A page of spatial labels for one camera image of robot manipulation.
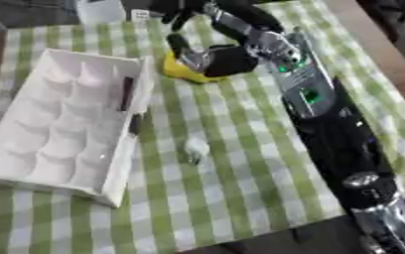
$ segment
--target table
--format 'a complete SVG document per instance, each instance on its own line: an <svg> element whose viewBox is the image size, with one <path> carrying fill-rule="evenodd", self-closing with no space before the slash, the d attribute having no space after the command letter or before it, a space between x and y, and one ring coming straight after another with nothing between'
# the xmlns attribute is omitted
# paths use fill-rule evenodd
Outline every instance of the table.
<svg viewBox="0 0 405 254"><path fill-rule="evenodd" d="M405 101L395 87L324 2L262 6L288 27L308 28L322 42L327 66L342 78L377 133L405 191ZM45 47L153 55L160 64L168 33L156 20L10 31L0 70L0 116ZM201 18L187 24L184 34L196 47L225 42ZM266 69L219 85L158 80L122 206L0 188L0 252L169 253L342 214ZM190 135L207 139L211 147L197 168L180 152Z"/></svg>
<svg viewBox="0 0 405 254"><path fill-rule="evenodd" d="M332 12L405 98L405 59L354 1L326 0Z"/></svg>

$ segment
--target white box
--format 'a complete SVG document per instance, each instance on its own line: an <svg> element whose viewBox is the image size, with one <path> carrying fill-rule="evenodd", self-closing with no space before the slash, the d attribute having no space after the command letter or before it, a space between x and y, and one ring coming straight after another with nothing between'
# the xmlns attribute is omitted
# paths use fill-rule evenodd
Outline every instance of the white box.
<svg viewBox="0 0 405 254"><path fill-rule="evenodd" d="M0 184L119 206L155 75L150 58L45 50L0 122Z"/></svg>

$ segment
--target green led light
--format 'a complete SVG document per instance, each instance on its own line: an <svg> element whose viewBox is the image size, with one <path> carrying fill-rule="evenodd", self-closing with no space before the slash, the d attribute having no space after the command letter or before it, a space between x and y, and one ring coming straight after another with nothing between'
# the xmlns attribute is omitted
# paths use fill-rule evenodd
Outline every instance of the green led light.
<svg viewBox="0 0 405 254"><path fill-rule="evenodd" d="M305 63L306 63L306 59L301 59L301 60L298 62L297 66L298 66L298 67L302 67L302 66L305 65Z"/></svg>
<svg viewBox="0 0 405 254"><path fill-rule="evenodd" d="M303 89L302 94L309 104L313 104L322 99L319 93L313 89Z"/></svg>

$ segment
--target wooden table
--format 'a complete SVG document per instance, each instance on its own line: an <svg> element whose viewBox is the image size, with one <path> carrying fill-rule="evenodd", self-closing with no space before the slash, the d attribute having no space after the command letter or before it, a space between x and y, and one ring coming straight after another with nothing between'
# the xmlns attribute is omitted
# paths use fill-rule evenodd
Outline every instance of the wooden table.
<svg viewBox="0 0 405 254"><path fill-rule="evenodd" d="M405 59L355 1L325 0L343 25L359 41L405 97ZM0 62L6 32L0 32Z"/></svg>

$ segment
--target white plastic tray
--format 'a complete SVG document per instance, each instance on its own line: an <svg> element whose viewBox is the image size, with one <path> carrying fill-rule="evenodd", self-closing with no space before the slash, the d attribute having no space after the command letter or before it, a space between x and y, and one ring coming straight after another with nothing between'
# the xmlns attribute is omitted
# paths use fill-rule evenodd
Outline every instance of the white plastic tray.
<svg viewBox="0 0 405 254"><path fill-rule="evenodd" d="M149 58L45 50L0 122L0 184L119 206L154 75Z"/></svg>

